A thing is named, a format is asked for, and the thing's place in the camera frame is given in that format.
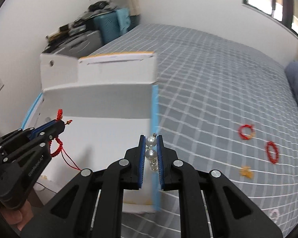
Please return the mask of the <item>left hand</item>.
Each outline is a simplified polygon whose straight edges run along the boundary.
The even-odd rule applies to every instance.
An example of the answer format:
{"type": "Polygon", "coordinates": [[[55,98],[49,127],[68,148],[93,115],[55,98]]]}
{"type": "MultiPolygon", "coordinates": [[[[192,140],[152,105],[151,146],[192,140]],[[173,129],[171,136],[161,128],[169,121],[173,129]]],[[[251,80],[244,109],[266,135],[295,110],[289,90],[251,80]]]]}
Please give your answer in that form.
{"type": "Polygon", "coordinates": [[[28,200],[25,201],[20,209],[1,208],[0,213],[9,225],[17,226],[19,231],[22,231],[24,226],[34,217],[31,204],[28,200]]]}

